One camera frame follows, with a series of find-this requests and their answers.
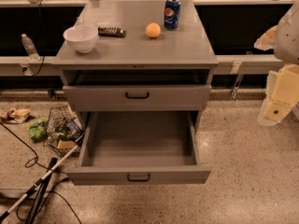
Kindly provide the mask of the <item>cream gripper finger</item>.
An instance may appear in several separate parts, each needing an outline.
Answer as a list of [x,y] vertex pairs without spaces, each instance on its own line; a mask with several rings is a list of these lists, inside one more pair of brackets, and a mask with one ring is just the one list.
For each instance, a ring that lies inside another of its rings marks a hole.
[[275,46],[277,26],[273,26],[268,29],[263,35],[261,35],[254,43],[254,48],[259,50],[273,49]]

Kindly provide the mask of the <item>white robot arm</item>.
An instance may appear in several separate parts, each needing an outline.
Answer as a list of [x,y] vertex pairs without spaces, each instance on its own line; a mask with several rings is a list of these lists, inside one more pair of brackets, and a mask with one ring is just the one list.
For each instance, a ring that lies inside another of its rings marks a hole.
[[279,124],[299,103],[299,1],[296,1],[278,24],[254,43],[260,50],[274,51],[284,63],[277,72],[270,71],[258,122],[263,126]]

